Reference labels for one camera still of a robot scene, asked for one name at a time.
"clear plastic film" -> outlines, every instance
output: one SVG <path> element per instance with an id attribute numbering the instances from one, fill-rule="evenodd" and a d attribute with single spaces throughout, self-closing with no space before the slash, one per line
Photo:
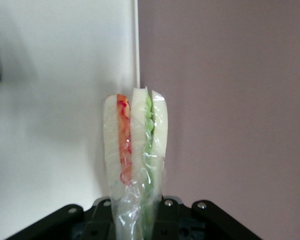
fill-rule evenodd
<path id="1" fill-rule="evenodd" d="M 117 240 L 150 240 L 162 198 L 167 147 L 165 99 L 135 88 L 131 105 L 124 96 L 105 101 L 103 139 Z"/>

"plastic wrap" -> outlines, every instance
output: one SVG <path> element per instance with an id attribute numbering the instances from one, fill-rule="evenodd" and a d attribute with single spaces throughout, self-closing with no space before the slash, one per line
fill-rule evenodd
<path id="1" fill-rule="evenodd" d="M 105 101 L 104 157 L 117 240 L 149 240 L 162 198 L 167 147 L 165 99 L 135 88 Z"/>

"green filling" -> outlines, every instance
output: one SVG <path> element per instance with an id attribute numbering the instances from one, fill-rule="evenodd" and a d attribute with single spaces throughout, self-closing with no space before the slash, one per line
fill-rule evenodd
<path id="1" fill-rule="evenodd" d="M 141 203 L 141 212 L 142 212 L 142 227 L 144 232 L 144 239 L 148 240 L 151 237 L 152 225 L 154 221 L 154 208 L 153 203 L 149 202 L 149 199 L 152 199 L 154 182 L 153 171 L 158 171 L 158 169 L 153 169 L 151 163 L 151 150 L 153 145 L 153 131 L 154 131 L 154 120 L 152 113 L 152 100 L 147 94 L 145 100 L 145 135 L 146 135 L 146 145 L 143 155 L 145 171 L 147 179 L 144 182 L 144 195 Z"/>

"pink wall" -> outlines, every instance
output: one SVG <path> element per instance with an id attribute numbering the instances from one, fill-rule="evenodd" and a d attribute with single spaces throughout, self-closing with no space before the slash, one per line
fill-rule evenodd
<path id="1" fill-rule="evenodd" d="M 140 0 L 141 84 L 169 111 L 165 194 L 300 240 L 300 0 Z"/>

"metal screw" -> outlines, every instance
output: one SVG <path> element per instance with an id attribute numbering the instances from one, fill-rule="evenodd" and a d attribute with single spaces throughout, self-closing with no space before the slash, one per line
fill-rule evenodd
<path id="1" fill-rule="evenodd" d="M 77 211 L 77 209 L 75 207 L 72 207 L 68 210 L 68 213 L 74 214 L 76 211 Z"/>
<path id="2" fill-rule="evenodd" d="M 110 201 L 105 201 L 104 203 L 103 203 L 103 206 L 105 206 L 105 207 L 109 207 L 111 205 L 111 202 Z"/>
<path id="3" fill-rule="evenodd" d="M 174 204 L 174 202 L 172 200 L 168 199 L 168 200 L 165 200 L 164 204 L 168 207 L 171 207 Z"/>
<path id="4" fill-rule="evenodd" d="M 205 209 L 207 207 L 207 205 L 203 202 L 203 201 L 200 201 L 198 204 L 197 204 L 198 208 L 200 209 Z"/>

